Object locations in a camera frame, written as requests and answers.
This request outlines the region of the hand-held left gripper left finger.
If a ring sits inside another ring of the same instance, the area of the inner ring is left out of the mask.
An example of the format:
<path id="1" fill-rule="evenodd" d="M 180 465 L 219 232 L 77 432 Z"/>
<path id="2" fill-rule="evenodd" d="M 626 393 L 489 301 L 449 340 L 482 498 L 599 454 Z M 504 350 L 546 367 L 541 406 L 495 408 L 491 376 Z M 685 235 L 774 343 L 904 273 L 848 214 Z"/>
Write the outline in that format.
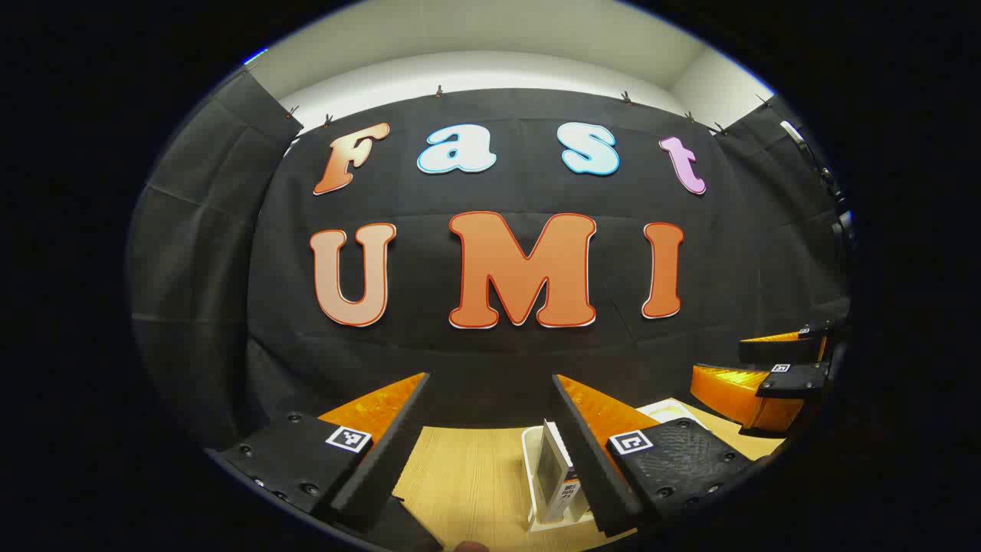
<path id="1" fill-rule="evenodd" d="M 208 454 L 307 516 L 372 530 L 421 435 L 430 378 L 412 375 L 318 416 L 281 413 Z"/>

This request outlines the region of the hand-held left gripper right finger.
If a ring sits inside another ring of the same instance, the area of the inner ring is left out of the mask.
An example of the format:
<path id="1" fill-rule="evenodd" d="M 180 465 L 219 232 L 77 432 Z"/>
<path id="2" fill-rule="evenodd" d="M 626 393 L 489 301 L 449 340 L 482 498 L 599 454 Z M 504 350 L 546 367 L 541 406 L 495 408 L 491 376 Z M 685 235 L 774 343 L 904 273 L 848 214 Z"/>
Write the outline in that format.
<path id="1" fill-rule="evenodd" d="M 551 384 L 551 419 L 610 537 L 693 525 L 760 468 L 694 417 L 658 422 L 564 375 Z"/>

